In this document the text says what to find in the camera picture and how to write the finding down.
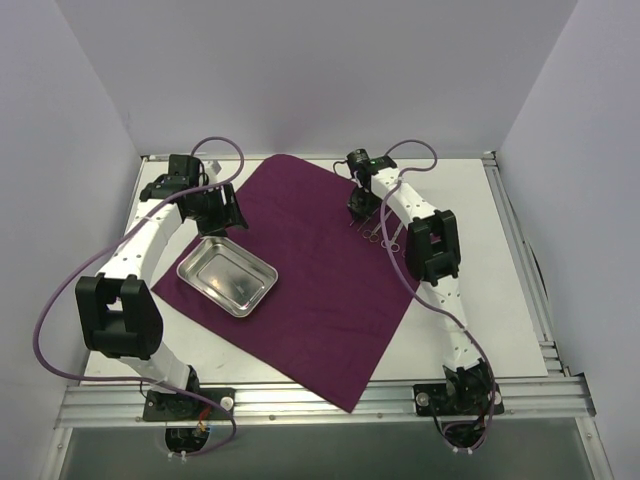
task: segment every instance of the purple cable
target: purple cable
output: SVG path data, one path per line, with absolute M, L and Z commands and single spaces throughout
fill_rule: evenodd
M 228 143 L 233 148 L 235 148 L 235 150 L 238 152 L 238 155 L 240 156 L 240 166 L 238 167 L 238 170 L 236 170 L 236 172 L 233 175 L 231 175 L 228 179 L 226 179 L 226 180 L 224 180 L 222 182 L 218 182 L 218 183 L 215 183 L 213 185 L 203 185 L 203 186 L 200 186 L 200 187 L 190 188 L 188 190 L 183 190 L 181 192 L 177 192 L 177 193 L 174 193 L 173 195 L 168 196 L 162 202 L 160 202 L 158 205 L 156 205 L 154 208 L 152 208 L 147 213 L 146 217 L 148 217 L 148 218 L 153 217 L 163 207 L 165 207 L 166 205 L 168 205 L 169 203 L 171 203 L 172 201 L 174 201 L 174 200 L 176 200 L 176 199 L 178 199 L 180 197 L 184 197 L 185 195 L 189 195 L 190 193 L 204 192 L 204 191 L 207 191 L 207 190 L 211 190 L 212 188 L 216 188 L 216 187 L 219 187 L 221 185 L 224 185 L 224 184 L 227 184 L 227 183 L 231 183 L 233 180 L 235 180 L 238 177 L 238 175 L 240 175 L 240 172 L 244 168 L 244 153 L 242 153 L 242 150 L 240 149 L 240 147 L 234 141 L 229 140 L 228 138 L 225 138 L 225 137 L 207 137 L 207 138 L 201 140 L 200 142 L 198 142 L 198 144 L 191 151 L 191 155 L 192 156 L 195 155 L 195 153 L 197 152 L 198 148 L 200 148 L 204 143 L 210 142 L 210 141 L 214 141 L 214 140 L 218 140 L 218 141 L 222 141 L 222 142 Z M 207 405 L 210 405 L 213 408 L 223 412 L 227 416 L 229 421 L 231 422 L 231 428 L 232 428 L 231 433 L 229 434 L 229 436 L 227 438 L 219 441 L 218 443 L 216 443 L 214 445 L 211 445 L 210 447 L 202 448 L 201 450 L 199 450 L 197 452 L 188 453 L 186 456 L 191 457 L 191 456 L 196 456 L 196 455 L 202 455 L 202 454 L 205 454 L 205 453 L 209 453 L 209 452 L 211 452 L 213 450 L 216 450 L 216 449 L 222 447 L 223 445 L 226 445 L 227 443 L 229 443 L 233 439 L 233 437 L 236 434 L 237 426 L 236 426 L 236 422 L 235 422 L 233 416 L 227 410 L 222 408 L 222 406 L 220 406 L 218 403 L 216 403 L 213 400 L 210 400 L 210 399 L 208 399 L 206 397 L 203 397 L 202 395 L 198 395 L 197 393 L 188 392 L 186 390 L 182 390 L 182 389 L 174 387 L 172 385 L 168 385 L 168 384 L 166 384 L 164 382 L 158 382 L 156 379 L 153 379 L 153 378 L 146 378 L 146 377 L 91 377 L 91 376 L 75 375 L 73 373 L 63 372 L 62 370 L 59 370 L 56 367 L 54 367 L 53 365 L 51 365 L 47 361 L 47 359 L 44 358 L 44 355 L 42 354 L 42 349 L 40 348 L 40 332 L 42 331 L 42 326 L 44 324 L 44 321 L 47 318 L 47 314 L 49 313 L 49 310 L 51 310 L 51 307 L 53 306 L 55 301 L 58 299 L 58 297 L 60 297 L 60 295 L 62 294 L 64 289 L 67 288 L 67 286 L 69 286 L 69 284 L 78 275 L 80 275 L 87 267 L 89 267 L 89 265 L 91 265 L 95 261 L 99 260 L 104 255 L 106 255 L 106 254 L 110 253 L 111 251 L 115 250 L 120 245 L 122 245 L 124 242 L 126 242 L 131 237 L 133 237 L 136 233 L 138 233 L 138 231 L 140 231 L 142 226 L 147 222 L 148 218 L 146 218 L 146 217 L 142 218 L 140 220 L 140 222 L 138 222 L 131 230 L 129 230 L 127 232 L 127 234 L 125 236 L 123 236 L 120 240 L 112 243 L 108 247 L 103 248 L 98 253 L 96 253 L 94 256 L 92 256 L 91 258 L 86 260 L 84 263 L 82 263 L 82 265 L 80 265 L 73 272 L 71 272 L 71 274 L 67 278 L 65 278 L 62 281 L 62 283 L 55 289 L 55 291 L 53 292 L 53 294 L 51 295 L 49 300 L 47 300 L 47 303 L 45 303 L 44 308 L 40 312 L 40 315 L 38 316 L 38 321 L 36 322 L 36 326 L 35 326 L 35 328 L 33 330 L 33 339 L 32 339 L 33 353 L 35 354 L 36 359 L 38 360 L 38 362 L 40 362 L 40 365 L 42 365 L 46 370 L 48 370 L 49 372 L 53 373 L 54 375 L 57 375 L 58 377 L 66 378 L 68 380 L 76 380 L 78 382 L 145 382 L 145 383 L 149 383 L 149 384 L 159 385 L 162 388 L 166 388 L 167 390 L 171 390 L 171 391 L 176 392 L 176 393 L 178 393 L 180 395 L 185 395 L 187 397 L 195 398 L 196 400 L 199 400 L 199 401 L 201 401 L 203 403 L 206 403 Z
M 428 172 L 428 171 L 431 171 L 434 168 L 436 168 L 436 165 L 438 165 L 438 154 L 431 147 L 431 145 L 429 145 L 426 142 L 423 142 L 422 140 L 414 140 L 414 139 L 403 140 L 402 142 L 396 143 L 393 147 L 391 147 L 389 150 L 387 150 L 385 155 L 389 155 L 397 147 L 399 147 L 400 145 L 404 145 L 406 143 L 417 143 L 419 145 L 427 147 L 431 151 L 431 153 L 433 154 L 433 164 L 431 166 L 429 166 L 429 167 L 422 167 L 422 168 L 420 168 L 420 167 L 409 167 L 409 168 L 403 168 L 402 170 L 400 170 L 400 174 L 398 175 L 398 183 L 396 184 L 395 187 L 393 187 L 389 191 L 389 193 L 387 193 L 385 195 L 385 197 L 382 199 L 382 204 L 380 205 L 380 222 L 381 222 L 381 225 L 382 225 L 382 228 L 381 228 L 382 237 L 384 238 L 384 243 L 386 244 L 386 251 L 387 251 L 387 254 L 389 255 L 389 259 L 391 260 L 391 265 L 393 266 L 393 269 L 395 270 L 396 274 L 398 275 L 398 278 L 400 279 L 400 281 L 402 282 L 404 287 L 407 289 L 407 291 L 411 294 L 411 296 L 413 298 L 415 298 L 418 301 L 418 303 L 420 303 L 420 305 L 422 305 L 423 307 L 425 307 L 425 308 L 427 308 L 427 309 L 429 309 L 429 310 L 431 310 L 433 312 L 445 315 L 446 317 L 449 317 L 451 320 L 453 320 L 454 323 L 458 327 L 460 327 L 460 329 L 464 332 L 464 334 L 467 336 L 467 338 L 469 339 L 471 344 L 474 347 L 476 347 L 476 349 L 478 350 L 478 353 L 480 354 L 482 359 L 487 364 L 487 370 L 489 371 L 489 376 L 491 378 L 491 395 L 490 395 L 490 398 L 489 398 L 489 413 L 488 413 L 487 422 L 485 424 L 485 428 L 484 428 L 484 431 L 482 432 L 482 435 L 476 441 L 476 443 L 471 445 L 471 447 L 468 447 L 468 449 L 470 451 L 473 451 L 473 450 L 478 449 L 480 446 L 482 446 L 482 444 L 484 443 L 484 441 L 487 438 L 487 434 L 489 433 L 489 427 L 491 426 L 491 423 L 493 421 L 493 412 L 494 412 L 494 407 L 495 407 L 493 402 L 494 402 L 494 398 L 496 396 L 496 390 L 497 390 L 496 377 L 493 374 L 493 368 L 491 368 L 491 363 L 489 362 L 489 357 L 487 357 L 487 354 L 482 349 L 482 347 L 480 346 L 478 341 L 475 339 L 475 337 L 473 335 L 471 335 L 469 330 L 467 330 L 464 327 L 464 325 L 462 324 L 462 322 L 460 320 L 458 320 L 458 318 L 455 315 L 453 315 L 451 312 L 448 312 L 448 311 L 443 310 L 443 309 L 438 308 L 438 307 L 434 307 L 433 305 L 430 305 L 429 303 L 425 302 L 422 298 L 420 298 L 420 296 L 413 290 L 413 288 L 411 287 L 411 285 L 409 284 L 407 279 L 404 278 L 404 275 L 402 274 L 402 270 L 400 270 L 400 266 L 398 265 L 398 262 L 396 261 L 396 257 L 393 254 L 393 252 L 391 251 L 390 242 L 389 242 L 389 232 L 387 231 L 387 226 L 386 226 L 385 221 L 384 221 L 385 210 L 387 208 L 387 202 L 389 201 L 389 198 L 391 198 L 391 196 L 400 188 L 400 184 L 402 182 L 402 175 L 404 175 L 406 172 Z M 447 443 L 447 445 L 449 447 L 451 447 L 452 449 L 455 449 L 457 451 L 458 447 L 456 447 L 455 445 L 451 444 L 448 441 L 448 439 L 446 438 L 447 431 L 449 429 L 453 428 L 453 427 L 456 427 L 456 426 L 470 425 L 472 423 L 473 422 L 471 422 L 471 421 L 469 421 L 469 422 L 452 422 L 452 423 L 449 423 L 446 427 L 444 427 L 442 429 L 442 434 L 443 434 L 444 440 Z

